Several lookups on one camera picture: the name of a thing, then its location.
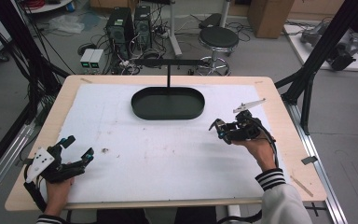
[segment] black oval tray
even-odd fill
[[[187,87],[147,87],[131,99],[133,113],[141,119],[194,119],[205,106],[203,95]]]

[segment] person's left hand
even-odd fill
[[[55,217],[60,216],[62,209],[68,202],[68,194],[74,181],[74,177],[54,184],[46,181],[46,187],[48,189],[48,206],[44,212],[45,215]]]

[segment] black pole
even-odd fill
[[[298,97],[304,91],[303,108],[301,110],[301,127],[306,134],[309,133],[308,120],[310,115],[310,98],[313,80],[330,52],[336,47],[339,40],[350,28],[353,21],[358,18],[358,0],[346,0],[336,16],[332,19],[319,42],[316,44],[304,65],[290,77],[286,77],[275,83],[280,88],[292,82],[282,99],[295,105]]]
[[[7,151],[8,147],[10,146],[13,139],[17,136],[19,133],[22,125],[25,123],[25,121],[28,119],[28,110],[30,109],[30,104],[28,104],[20,115],[17,117],[16,121],[11,125],[10,129],[7,131],[5,136],[0,141],[0,160],[2,156]]]
[[[168,64],[168,72],[167,72],[167,88],[169,89],[171,86],[171,65]]]
[[[28,27],[25,26],[16,8],[9,0],[0,0],[0,22],[10,34],[14,44],[20,49],[27,63],[36,68],[36,73],[30,73],[29,75],[37,77],[37,82],[43,85],[46,94],[57,94],[57,90],[61,87],[59,80],[54,76],[51,66],[48,63],[44,63],[45,59],[42,52],[34,42]]]

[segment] robotic hand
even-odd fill
[[[76,175],[82,175],[86,166],[94,159],[94,150],[89,148],[81,157],[81,161],[70,164],[62,164],[61,152],[62,146],[68,148],[75,138],[71,135],[67,139],[62,139],[53,147],[48,147],[48,153],[55,159],[40,175],[50,183],[62,182]]]
[[[300,41],[302,43],[310,43],[312,47],[321,39],[329,23],[321,22],[312,30],[306,30],[302,33]],[[328,55],[326,61],[336,71],[341,71],[348,67],[351,63],[356,61],[353,59],[353,55],[358,51],[358,39],[351,37],[349,31],[339,40],[336,47]]]
[[[251,102],[248,104],[241,104],[234,113],[240,112],[235,116],[235,122],[225,123],[221,119],[216,119],[209,131],[214,126],[217,130],[219,139],[223,139],[227,144],[231,144],[231,140],[251,140],[260,135],[260,127],[263,127],[260,119],[253,118],[252,113],[248,110],[253,106],[263,104],[266,99],[261,101]]]
[[[34,183],[39,183],[38,179],[41,175],[49,183],[58,183],[69,179],[76,175],[82,175],[85,172],[86,166],[94,159],[94,150],[89,148],[87,152],[81,157],[80,161],[70,164],[62,164],[62,147],[68,148],[75,142],[75,138],[71,135],[67,139],[63,138],[59,143],[53,147],[48,147],[48,150],[40,147],[35,153],[31,162],[27,163],[24,170],[25,183],[24,187],[28,190],[37,207],[44,212],[46,203],[40,188]]]

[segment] round stool seat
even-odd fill
[[[231,30],[213,26],[201,30],[199,41],[205,48],[217,51],[232,51],[238,45],[240,39]]]

